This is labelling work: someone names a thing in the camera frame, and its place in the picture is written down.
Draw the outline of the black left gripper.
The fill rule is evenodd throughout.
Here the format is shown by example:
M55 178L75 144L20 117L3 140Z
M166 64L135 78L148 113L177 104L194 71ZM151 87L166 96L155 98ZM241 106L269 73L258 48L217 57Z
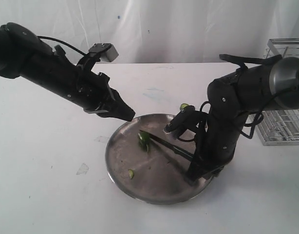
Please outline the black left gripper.
M84 72L77 80L77 94L82 98L88 114L103 118L131 121L135 111L109 86L110 78L104 73Z

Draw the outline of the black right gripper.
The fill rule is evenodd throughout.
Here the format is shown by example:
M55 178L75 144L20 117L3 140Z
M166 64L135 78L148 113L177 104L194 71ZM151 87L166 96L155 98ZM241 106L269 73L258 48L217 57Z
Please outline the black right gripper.
M185 181L190 186L194 186L200 178L217 177L235 153L235 143L224 141L223 134L218 133L216 127L206 127L206 122L198 127L193 160L185 172Z

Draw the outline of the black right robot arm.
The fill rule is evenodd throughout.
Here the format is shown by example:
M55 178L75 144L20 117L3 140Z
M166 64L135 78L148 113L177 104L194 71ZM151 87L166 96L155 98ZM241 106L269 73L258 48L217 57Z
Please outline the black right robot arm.
M232 160L243 128L254 131L264 110L299 109L299 58L219 57L238 68L208 85L210 109L190 123L196 126L196 149L185 174L190 183L218 175Z

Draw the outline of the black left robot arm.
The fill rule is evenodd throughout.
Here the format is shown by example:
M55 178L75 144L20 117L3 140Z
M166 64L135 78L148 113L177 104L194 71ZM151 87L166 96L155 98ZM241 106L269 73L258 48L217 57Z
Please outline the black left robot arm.
M72 64L60 45L52 48L29 29L9 22L0 27L0 76L23 77L76 104L88 114L131 121L135 111L109 86L110 78L92 68L112 62L118 52L111 43L98 43Z

